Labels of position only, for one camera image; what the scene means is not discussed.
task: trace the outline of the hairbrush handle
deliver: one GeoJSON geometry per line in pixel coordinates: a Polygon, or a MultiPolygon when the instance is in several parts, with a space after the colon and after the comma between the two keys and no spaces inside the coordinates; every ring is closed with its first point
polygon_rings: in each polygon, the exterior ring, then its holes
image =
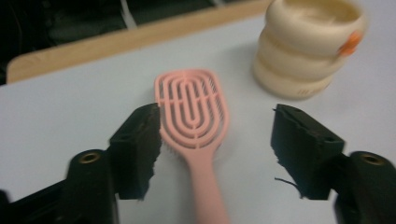
{"type": "Polygon", "coordinates": [[[197,223],[228,224],[230,219],[213,171],[212,157],[207,153],[197,154],[191,160],[186,158],[191,172],[197,223]]]}

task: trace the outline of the gripper screw hole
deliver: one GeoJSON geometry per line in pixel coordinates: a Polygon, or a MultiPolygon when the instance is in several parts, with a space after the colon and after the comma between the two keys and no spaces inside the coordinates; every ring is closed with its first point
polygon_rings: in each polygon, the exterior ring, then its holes
{"type": "Polygon", "coordinates": [[[361,159],[364,160],[367,163],[370,163],[372,165],[383,165],[384,161],[376,156],[373,155],[368,155],[368,154],[363,154],[361,155],[361,159]]]}
{"type": "Polygon", "coordinates": [[[98,153],[95,153],[95,152],[87,153],[79,158],[79,163],[83,163],[83,164],[91,163],[91,162],[99,160],[99,158],[100,158],[100,155],[98,153]]]}

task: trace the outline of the cream container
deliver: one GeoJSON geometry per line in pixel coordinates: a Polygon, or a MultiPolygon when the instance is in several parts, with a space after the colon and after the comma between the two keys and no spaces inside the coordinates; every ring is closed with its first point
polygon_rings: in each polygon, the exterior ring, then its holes
{"type": "Polygon", "coordinates": [[[292,99],[323,91],[367,28],[348,0],[275,0],[265,19],[253,73],[267,90],[292,99]]]}

